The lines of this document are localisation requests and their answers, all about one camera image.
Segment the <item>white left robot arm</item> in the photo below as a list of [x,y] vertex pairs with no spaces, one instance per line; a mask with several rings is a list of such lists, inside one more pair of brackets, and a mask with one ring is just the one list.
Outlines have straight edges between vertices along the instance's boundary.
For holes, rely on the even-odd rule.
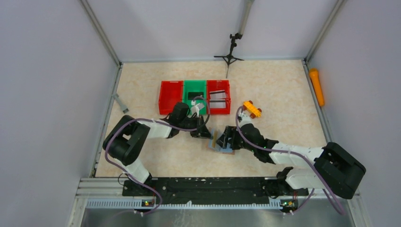
[[152,188],[151,174],[139,160],[146,140],[170,139],[180,131],[189,132],[193,138],[212,139],[206,122],[199,112],[190,114],[190,107],[182,102],[158,121],[124,115],[103,142],[105,159],[134,181],[133,188],[139,195],[147,195]]

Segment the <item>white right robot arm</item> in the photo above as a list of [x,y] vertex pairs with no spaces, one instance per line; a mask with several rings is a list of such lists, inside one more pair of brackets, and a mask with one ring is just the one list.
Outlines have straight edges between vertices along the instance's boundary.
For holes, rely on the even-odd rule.
[[248,123],[227,126],[215,144],[222,149],[246,149],[263,163],[283,165],[276,174],[274,196],[290,195],[299,189],[323,189],[343,199],[352,199],[366,168],[335,142],[323,147],[292,146],[261,135]]

